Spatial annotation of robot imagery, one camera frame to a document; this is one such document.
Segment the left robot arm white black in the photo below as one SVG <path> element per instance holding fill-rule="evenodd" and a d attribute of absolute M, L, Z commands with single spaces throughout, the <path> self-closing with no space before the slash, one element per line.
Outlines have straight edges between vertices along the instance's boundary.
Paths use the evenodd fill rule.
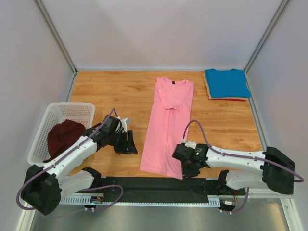
<path fill-rule="evenodd" d="M 66 151 L 42 166 L 32 165 L 16 200 L 24 200 L 32 209 L 49 215 L 60 201 L 79 191 L 99 191 L 102 175 L 85 167 L 72 176 L 69 173 L 101 148 L 112 146 L 117 154 L 137 154 L 129 118 L 107 115 L 102 123 L 88 128 Z"/>

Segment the pink t shirt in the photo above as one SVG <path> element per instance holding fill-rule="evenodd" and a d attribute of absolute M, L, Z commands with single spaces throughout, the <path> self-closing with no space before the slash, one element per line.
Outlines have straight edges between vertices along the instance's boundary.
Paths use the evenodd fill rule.
<path fill-rule="evenodd" d="M 140 170 L 182 179 L 181 162 L 173 158 L 177 144 L 187 138 L 184 130 L 190 121 L 194 83 L 158 77 Z"/>

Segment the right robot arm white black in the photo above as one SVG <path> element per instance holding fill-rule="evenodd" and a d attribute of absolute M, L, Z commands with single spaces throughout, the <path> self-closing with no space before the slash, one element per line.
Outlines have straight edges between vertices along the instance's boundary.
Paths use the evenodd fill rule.
<path fill-rule="evenodd" d="M 181 162 L 185 178 L 198 176 L 204 167 L 220 167 L 219 182 L 231 189 L 268 188 L 285 195 L 294 193 L 295 163 L 274 147 L 243 152 L 189 141 L 176 145 L 172 156 Z"/>

